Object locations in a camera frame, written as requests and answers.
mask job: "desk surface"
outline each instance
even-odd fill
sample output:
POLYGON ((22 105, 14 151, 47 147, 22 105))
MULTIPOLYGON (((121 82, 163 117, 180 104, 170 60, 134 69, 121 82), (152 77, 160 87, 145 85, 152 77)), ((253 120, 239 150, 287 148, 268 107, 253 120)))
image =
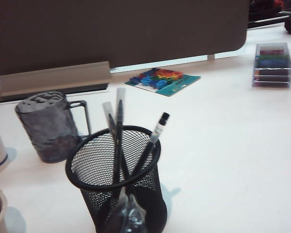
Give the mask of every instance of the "desk surface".
MULTIPOLYGON (((171 115, 158 163, 164 233, 291 232, 291 88, 251 87, 256 44, 272 42, 287 42, 291 53, 291 34, 277 24, 248 30, 239 56, 168 67, 202 76, 171 97, 125 85, 141 72, 131 71, 114 74, 107 93, 68 98, 88 102, 93 132, 107 127, 101 104, 114 104, 120 86, 127 90, 125 124, 152 130, 163 111, 171 115)), ((65 162, 39 160, 15 105, 0 105, 9 232, 95 232, 65 162)), ((73 114, 85 132, 82 110, 73 114)))

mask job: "storage box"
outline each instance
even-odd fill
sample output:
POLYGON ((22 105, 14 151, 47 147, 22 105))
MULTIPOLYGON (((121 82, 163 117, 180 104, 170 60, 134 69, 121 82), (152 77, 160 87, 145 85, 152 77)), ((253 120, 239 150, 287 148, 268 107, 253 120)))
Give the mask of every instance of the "storage box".
POLYGON ((291 83, 291 59, 287 43, 257 44, 253 87, 285 87, 291 83))

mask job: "metal cup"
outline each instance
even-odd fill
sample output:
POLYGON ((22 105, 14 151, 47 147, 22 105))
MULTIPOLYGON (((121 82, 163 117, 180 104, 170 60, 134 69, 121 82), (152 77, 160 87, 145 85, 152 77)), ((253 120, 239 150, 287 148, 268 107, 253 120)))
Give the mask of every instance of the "metal cup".
POLYGON ((49 91, 31 96, 15 107, 33 147, 45 163, 65 160, 81 142, 70 108, 82 106, 88 133, 91 126, 86 101, 68 102, 64 93, 49 91))

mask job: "black mesh pencil holder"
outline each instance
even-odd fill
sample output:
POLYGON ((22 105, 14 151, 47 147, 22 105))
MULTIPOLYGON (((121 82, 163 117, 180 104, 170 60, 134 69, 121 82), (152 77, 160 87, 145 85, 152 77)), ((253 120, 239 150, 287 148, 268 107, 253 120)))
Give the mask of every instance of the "black mesh pencil holder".
MULTIPOLYGON (((124 126, 122 148, 130 174, 146 147, 151 131, 138 126, 124 126)), ((158 141, 142 171, 133 177, 113 184, 114 143, 108 129, 92 134, 81 142, 68 156, 66 174, 81 190, 96 227, 103 230, 117 204, 116 194, 123 186, 133 186, 138 203, 146 210, 145 224, 149 233, 161 233, 167 219, 167 209, 162 198, 157 161, 161 145, 158 141)))

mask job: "pen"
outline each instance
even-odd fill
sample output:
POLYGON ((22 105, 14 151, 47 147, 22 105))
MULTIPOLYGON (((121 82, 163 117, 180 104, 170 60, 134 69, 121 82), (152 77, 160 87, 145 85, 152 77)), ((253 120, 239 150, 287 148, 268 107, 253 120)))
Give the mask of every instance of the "pen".
POLYGON ((145 147, 145 150, 143 151, 142 155, 140 156, 140 159, 137 162, 137 165, 135 166, 133 172, 132 172, 132 176, 136 175, 138 172, 140 172, 142 170, 142 167, 144 166, 149 154, 151 153, 155 143, 158 141, 160 134, 163 131, 163 128, 166 125, 166 122, 169 118, 169 114, 168 113, 163 113, 163 115, 160 118, 160 121, 158 122, 158 124, 156 125, 154 131, 152 132, 149 141, 145 147))
MULTIPOLYGON (((114 122, 114 118, 113 118, 113 110, 112 110, 112 106, 111 106, 111 102, 105 102, 102 104, 104 113, 105 113, 105 117, 108 123, 108 127, 109 127, 109 132, 111 134, 111 136, 113 137, 113 141, 115 143, 115 129, 116 129, 116 124, 114 122)), ((123 171, 123 175, 124 178, 127 180, 129 178, 129 170, 127 167, 127 163, 126 163, 126 159, 123 153, 123 149, 121 147, 120 149, 120 154, 121 154, 121 158, 122 158, 122 171, 123 171)))
POLYGON ((125 88, 119 87, 116 93, 116 129, 115 129, 115 148, 114 148, 114 177, 113 180, 118 183, 120 181, 121 167, 121 148, 122 148, 122 131, 123 131, 123 102, 125 96, 125 88))

